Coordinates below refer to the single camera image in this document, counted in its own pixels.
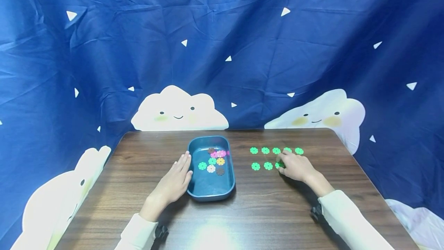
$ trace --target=hand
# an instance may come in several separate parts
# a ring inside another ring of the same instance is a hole
[[[278,169],[281,174],[306,183],[318,197],[324,197],[334,191],[333,186],[330,185],[324,175],[316,171],[310,160],[305,156],[292,154],[284,150],[277,156],[277,161],[280,160],[284,162],[286,167]]]
[[[186,151],[174,162],[168,173],[146,198],[139,215],[146,221],[157,221],[161,212],[172,202],[177,201],[187,191],[193,171],[189,171],[192,156]]]
[[[283,161],[286,168],[280,167],[279,172],[296,181],[306,182],[309,176],[317,172],[305,156],[292,154],[284,150],[277,155],[277,161],[280,160]]]

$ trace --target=cloud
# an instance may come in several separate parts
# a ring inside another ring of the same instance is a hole
[[[313,101],[296,107],[265,124],[266,129],[321,128],[334,130],[351,154],[359,147],[359,126],[365,108],[356,99],[347,98],[342,89],[325,92]]]
[[[39,187],[26,203],[22,233],[11,250],[53,250],[102,172],[111,148],[90,148],[76,168]]]
[[[190,96],[173,85],[146,97],[131,123],[142,131],[225,130],[229,126],[209,95]]]

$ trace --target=blue tray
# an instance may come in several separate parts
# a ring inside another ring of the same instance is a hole
[[[210,165],[208,163],[211,158],[208,152],[210,148],[214,148],[215,151],[227,152],[227,155],[223,157],[225,164],[214,164],[217,171],[213,173],[210,173],[207,168],[199,169],[201,162],[205,162],[206,166]],[[198,137],[190,142],[188,151],[192,155],[190,170],[193,171],[193,177],[187,190],[188,194],[196,201],[219,201],[228,198],[234,189],[236,180],[234,179],[230,144],[227,139],[222,136]],[[223,175],[219,175],[221,168],[224,170]]]

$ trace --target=blue backdrop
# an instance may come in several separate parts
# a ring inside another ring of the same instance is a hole
[[[343,89],[383,197],[444,218],[444,0],[0,2],[0,249],[36,188],[114,149],[171,84],[209,94],[230,129]]]

